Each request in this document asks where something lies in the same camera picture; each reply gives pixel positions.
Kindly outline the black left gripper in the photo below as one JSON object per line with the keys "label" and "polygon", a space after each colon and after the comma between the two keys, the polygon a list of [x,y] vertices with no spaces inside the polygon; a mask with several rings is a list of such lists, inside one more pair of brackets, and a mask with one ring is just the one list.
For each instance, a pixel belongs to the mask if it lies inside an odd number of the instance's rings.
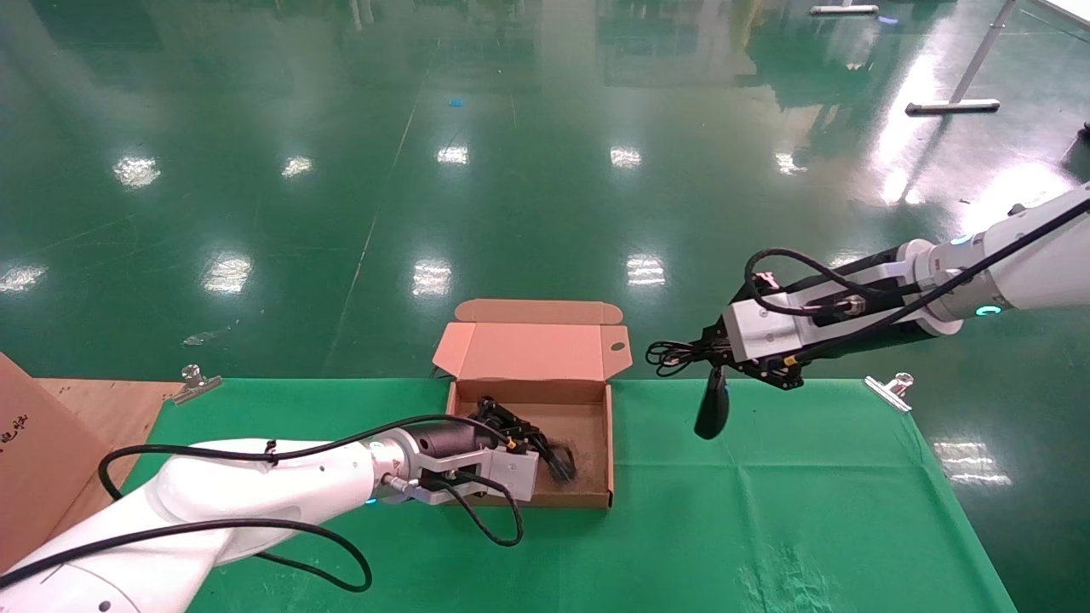
{"label": "black left gripper", "polygon": [[474,421],[429,421],[414,424],[414,456],[440,459],[464,455],[471,450],[507,447],[519,454],[536,450],[545,461],[555,458],[553,447],[540,426],[533,426],[488,396],[479,398],[472,419]]}

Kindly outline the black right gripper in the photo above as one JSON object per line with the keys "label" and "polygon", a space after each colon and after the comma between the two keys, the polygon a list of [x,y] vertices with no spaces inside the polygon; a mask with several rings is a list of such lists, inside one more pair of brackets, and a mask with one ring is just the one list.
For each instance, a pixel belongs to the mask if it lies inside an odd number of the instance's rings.
{"label": "black right gripper", "polygon": [[794,261],[813,272],[794,283],[794,308],[803,311],[798,323],[813,336],[794,351],[797,364],[726,361],[724,327],[704,327],[698,360],[790,390],[802,387],[802,366],[814,361],[876,352],[938,336],[937,326],[927,322],[922,306],[903,312],[924,295],[915,283],[909,249],[885,249],[840,266],[825,265],[801,252],[794,252]]}

